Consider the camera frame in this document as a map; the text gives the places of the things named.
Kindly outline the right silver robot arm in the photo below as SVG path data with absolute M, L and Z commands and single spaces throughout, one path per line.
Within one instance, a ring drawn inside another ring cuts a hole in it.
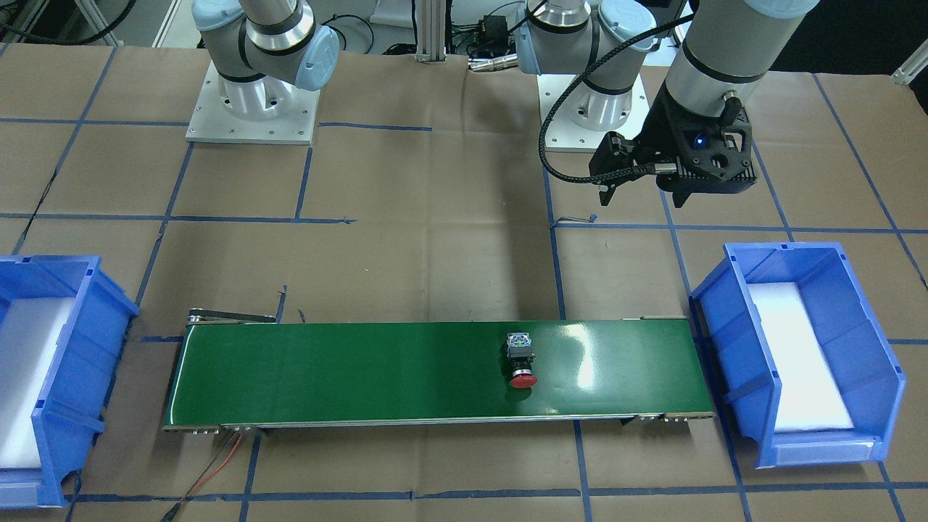
M 274 118 L 298 91 L 321 90 L 337 67 L 339 37 L 307 1 L 195 1 L 191 10 L 223 109 L 235 117 Z

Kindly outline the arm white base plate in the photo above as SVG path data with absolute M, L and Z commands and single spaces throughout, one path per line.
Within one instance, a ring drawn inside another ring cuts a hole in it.
M 624 138 L 636 138 L 649 112 L 640 77 L 630 91 L 611 96 L 581 85 L 570 93 L 548 125 L 548 152 L 593 152 L 601 138 L 615 131 Z
M 212 144 L 310 146 L 319 95 L 271 77 L 232 82 L 209 63 L 186 139 Z

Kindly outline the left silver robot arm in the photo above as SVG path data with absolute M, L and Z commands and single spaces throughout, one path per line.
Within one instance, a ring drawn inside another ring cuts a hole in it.
M 676 207 L 697 193 L 737 194 L 755 185 L 752 126 L 745 103 L 815 1 L 702 1 L 692 14 L 659 24 L 637 1 L 524 1 L 515 28 L 519 69 L 567 74 L 571 82 L 543 112 L 538 156 L 559 181 L 595 185 L 602 205 L 620 186 L 653 176 Z M 641 129 L 619 132 L 647 54 L 664 34 L 687 32 Z M 586 175 L 548 159 L 559 113 L 602 133 Z

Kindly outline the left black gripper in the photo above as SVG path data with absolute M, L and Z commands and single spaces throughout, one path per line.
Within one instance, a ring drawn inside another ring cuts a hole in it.
M 696 115 L 660 87 L 636 138 L 609 131 L 589 161 L 589 182 L 599 186 L 601 206 L 616 189 L 646 175 L 672 193 L 682 208 L 694 193 L 735 194 L 757 181 L 751 159 L 752 128 L 736 92 L 723 95 L 717 116 Z

